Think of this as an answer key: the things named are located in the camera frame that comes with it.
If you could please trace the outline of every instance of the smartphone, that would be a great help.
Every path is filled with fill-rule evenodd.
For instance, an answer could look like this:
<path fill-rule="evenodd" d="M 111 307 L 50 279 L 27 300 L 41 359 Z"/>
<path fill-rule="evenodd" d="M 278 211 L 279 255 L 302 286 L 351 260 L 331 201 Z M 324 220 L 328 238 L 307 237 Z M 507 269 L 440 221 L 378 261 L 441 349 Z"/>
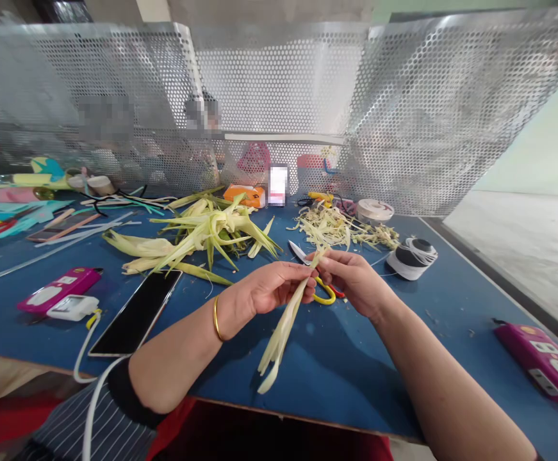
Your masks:
<path fill-rule="evenodd" d="M 88 352 L 89 357 L 121 357 L 136 352 L 151 333 L 182 274 L 166 270 L 146 276 Z"/>
<path fill-rule="evenodd" d="M 290 189 L 290 167 L 287 163 L 272 163 L 268 173 L 268 206 L 285 206 Z"/>
<path fill-rule="evenodd" d="M 47 227 L 46 229 L 42 229 L 34 234 L 31 234 L 27 237 L 27 240 L 39 242 L 55 240 L 69 234 L 70 232 L 76 230 L 78 227 L 91 222 L 98 217 L 99 214 L 93 213 L 92 211 L 78 213 L 74 216 L 65 218 L 63 221 L 55 224 L 53 227 Z"/>

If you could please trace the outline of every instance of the perforated metal divider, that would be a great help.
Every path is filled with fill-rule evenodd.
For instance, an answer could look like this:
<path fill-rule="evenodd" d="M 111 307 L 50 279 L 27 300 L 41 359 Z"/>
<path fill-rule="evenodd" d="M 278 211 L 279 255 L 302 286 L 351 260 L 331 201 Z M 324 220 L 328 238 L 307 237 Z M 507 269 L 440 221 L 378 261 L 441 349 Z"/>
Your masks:
<path fill-rule="evenodd" d="M 445 216 L 557 87 L 558 9 L 372 29 L 199 28 L 193 38 L 179 24 L 4 26 L 0 168 L 46 155 L 181 194 L 217 184 L 217 160 L 223 183 L 243 184 L 264 182 L 271 161 L 291 166 L 293 194 Z M 216 133 L 185 129 L 185 106 L 203 99 L 218 102 L 223 130 L 346 144 L 328 155 L 307 143 L 211 141 Z"/>
<path fill-rule="evenodd" d="M 371 29 L 340 190 L 446 216 L 558 87 L 558 8 Z"/>
<path fill-rule="evenodd" d="M 185 102 L 201 99 L 179 24 L 0 27 L 0 166 L 46 155 L 131 188 L 210 188 L 212 143 L 181 135 Z"/>

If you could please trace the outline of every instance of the magenta box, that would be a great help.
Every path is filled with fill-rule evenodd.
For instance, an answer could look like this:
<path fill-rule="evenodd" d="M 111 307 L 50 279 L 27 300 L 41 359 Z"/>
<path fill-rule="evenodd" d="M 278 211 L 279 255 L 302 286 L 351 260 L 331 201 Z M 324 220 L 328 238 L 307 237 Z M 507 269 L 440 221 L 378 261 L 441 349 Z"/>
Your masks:
<path fill-rule="evenodd" d="M 101 278 L 101 270 L 74 268 L 59 279 L 40 288 L 17 307 L 21 311 L 45 315 L 48 310 L 67 295 L 83 295 Z"/>
<path fill-rule="evenodd" d="M 506 323 L 495 334 L 543 392 L 558 402 L 558 344 L 529 325 Z"/>

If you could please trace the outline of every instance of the orange box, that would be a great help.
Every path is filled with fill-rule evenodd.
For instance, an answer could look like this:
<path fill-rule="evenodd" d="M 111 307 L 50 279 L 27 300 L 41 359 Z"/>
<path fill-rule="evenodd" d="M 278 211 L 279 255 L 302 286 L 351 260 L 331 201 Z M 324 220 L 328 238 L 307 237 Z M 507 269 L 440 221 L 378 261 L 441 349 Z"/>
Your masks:
<path fill-rule="evenodd" d="M 230 184 L 223 198 L 226 200 L 234 201 L 234 197 L 245 192 L 247 198 L 240 202 L 241 205 L 252 206 L 255 208 L 264 208 L 266 206 L 266 191 L 262 187 L 239 186 L 237 184 Z"/>

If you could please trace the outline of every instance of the gold bangle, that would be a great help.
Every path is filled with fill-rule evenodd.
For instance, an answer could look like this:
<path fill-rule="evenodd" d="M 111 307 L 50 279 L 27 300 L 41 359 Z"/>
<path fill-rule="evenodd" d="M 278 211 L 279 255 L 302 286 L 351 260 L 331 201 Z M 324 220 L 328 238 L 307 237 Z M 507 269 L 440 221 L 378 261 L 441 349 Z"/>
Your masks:
<path fill-rule="evenodd" d="M 221 333 L 219 333 L 219 322 L 217 321 L 217 301 L 219 301 L 219 295 L 215 296 L 215 306 L 213 307 L 213 317 L 215 319 L 215 331 L 217 332 L 217 336 L 219 340 L 224 343 L 226 340 L 223 339 Z"/>

